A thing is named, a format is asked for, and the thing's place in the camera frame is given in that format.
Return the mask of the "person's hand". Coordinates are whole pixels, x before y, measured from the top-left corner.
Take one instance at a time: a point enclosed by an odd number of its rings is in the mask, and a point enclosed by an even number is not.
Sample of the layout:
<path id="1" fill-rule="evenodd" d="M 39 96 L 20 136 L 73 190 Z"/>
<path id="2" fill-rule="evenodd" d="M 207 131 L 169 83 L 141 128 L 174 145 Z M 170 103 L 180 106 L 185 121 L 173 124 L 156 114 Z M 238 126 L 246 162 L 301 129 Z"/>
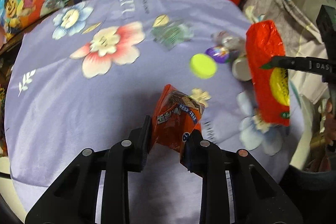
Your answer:
<path id="1" fill-rule="evenodd" d="M 326 144 L 328 145 L 333 145 L 335 141 L 336 120 L 334 119 L 332 111 L 333 111 L 333 105 L 331 103 L 331 100 L 328 100 L 325 111 L 325 117 L 326 117 L 324 123 L 325 130 L 323 132 Z"/>

